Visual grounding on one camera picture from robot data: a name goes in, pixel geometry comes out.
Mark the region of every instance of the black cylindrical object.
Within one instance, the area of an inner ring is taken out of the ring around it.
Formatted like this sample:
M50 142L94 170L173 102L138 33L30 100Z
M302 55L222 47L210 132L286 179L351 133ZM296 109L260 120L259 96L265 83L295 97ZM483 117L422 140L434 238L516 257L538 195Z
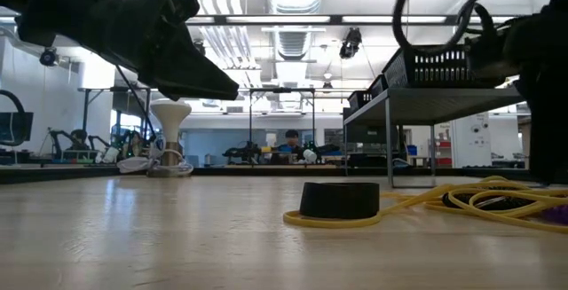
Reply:
M305 183L300 215L327 219L363 219L379 211L379 184Z

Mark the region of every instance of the yellow cable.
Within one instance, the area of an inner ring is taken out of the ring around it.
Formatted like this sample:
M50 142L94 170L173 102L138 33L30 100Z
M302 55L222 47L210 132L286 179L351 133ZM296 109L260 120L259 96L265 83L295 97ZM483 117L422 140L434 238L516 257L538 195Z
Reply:
M516 190L495 190L494 188L515 188ZM449 200L459 208L449 208L444 205L441 197L445 193L448 193ZM455 197L463 193L473 194L467 204ZM537 215L548 208L568 205L568 198L566 198L566 196L568 196L568 190L533 190L524 184L510 182L501 176L490 176L475 184L443 184L420 195L405 195L397 192L382 193L381 198L395 199L398 203L366 219L336 220L308 218L301 216L299 211L289 211L284 214L283 219L285 223L303 227L331 229L358 228L378 223L383 216L398 211L401 208L423 204L427 209L444 211L450 214L478 216L484 219L526 228L568 233L568 226L537 223L522 219L527 216ZM534 200L535 202L530 205L509 210L487 211L475 207L477 200L487 197L515 197L525 200Z

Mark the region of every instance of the shelf leg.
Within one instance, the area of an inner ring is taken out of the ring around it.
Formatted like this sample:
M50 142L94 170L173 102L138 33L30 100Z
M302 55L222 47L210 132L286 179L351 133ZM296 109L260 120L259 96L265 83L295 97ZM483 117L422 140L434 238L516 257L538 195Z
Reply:
M436 134L434 134L434 125L430 125L430 169L432 170L432 180L436 180Z
M349 175L349 169L347 167L347 126L343 125L343 149L345 150L345 175Z
M384 100L384 116L386 120L387 133L387 177L391 188L394 188L394 178L392 175L392 142L391 142L391 99Z

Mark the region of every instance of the fluorescent light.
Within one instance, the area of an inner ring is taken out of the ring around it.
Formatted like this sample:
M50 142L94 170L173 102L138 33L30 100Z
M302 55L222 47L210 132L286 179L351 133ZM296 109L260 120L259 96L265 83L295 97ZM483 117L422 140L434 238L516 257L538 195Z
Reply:
M493 16L493 23L494 24L502 24L508 20L512 20L514 19L514 17L510 17L510 16ZM469 19L469 23L472 24L479 24L481 23L481 19L478 16L472 16Z
M16 21L13 16L0 16L0 23L2 24L14 24Z
M328 23L329 16L319 16L319 15L228 16L226 20L227 23L234 23L234 24L250 24L250 23L314 24L314 23Z
M391 23L392 16L343 16L343 23Z
M210 16L196 16L189 20L186 23L203 23L203 24L210 24L215 23L215 19Z
M322 33L326 32L323 27L262 27L260 28L262 32L265 33L280 33L280 32L291 32L291 33Z
M446 16L403 16L402 23L443 23ZM392 16L343 16L343 23L391 23Z

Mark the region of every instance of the workbench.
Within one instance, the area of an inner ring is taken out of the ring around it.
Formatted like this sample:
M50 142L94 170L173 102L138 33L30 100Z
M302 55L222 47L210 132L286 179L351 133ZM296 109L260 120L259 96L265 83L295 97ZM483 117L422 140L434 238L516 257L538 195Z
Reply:
M391 125L430 126L431 174L436 175L436 140L434 125L514 105L523 98L516 89L387 89L361 107L343 126L385 126L387 142L387 173L389 184L394 185L392 175ZM345 146L347 128L343 127ZM349 168L345 162L345 174Z

